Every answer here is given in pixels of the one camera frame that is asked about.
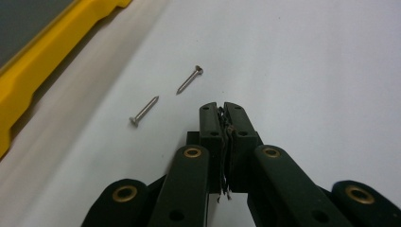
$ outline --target silver screw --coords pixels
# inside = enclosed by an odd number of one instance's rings
[[[181,87],[178,89],[177,94],[180,94],[194,79],[197,75],[202,75],[203,69],[200,66],[195,66],[195,71],[189,76],[189,78],[181,85]]]
[[[159,100],[159,97],[154,97],[137,116],[130,117],[130,121],[135,127],[138,127],[139,121],[142,119],[142,117],[144,117],[145,114],[147,114],[147,112],[154,106],[154,104],[156,104],[157,100]]]

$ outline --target white surface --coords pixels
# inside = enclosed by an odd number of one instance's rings
[[[103,189],[166,173],[198,108],[241,105],[317,184],[401,206],[400,1],[134,0],[35,107],[0,163],[0,226],[80,226]],[[203,76],[179,96],[195,64]],[[154,96],[157,105],[130,125]],[[209,226],[253,226],[245,195]]]

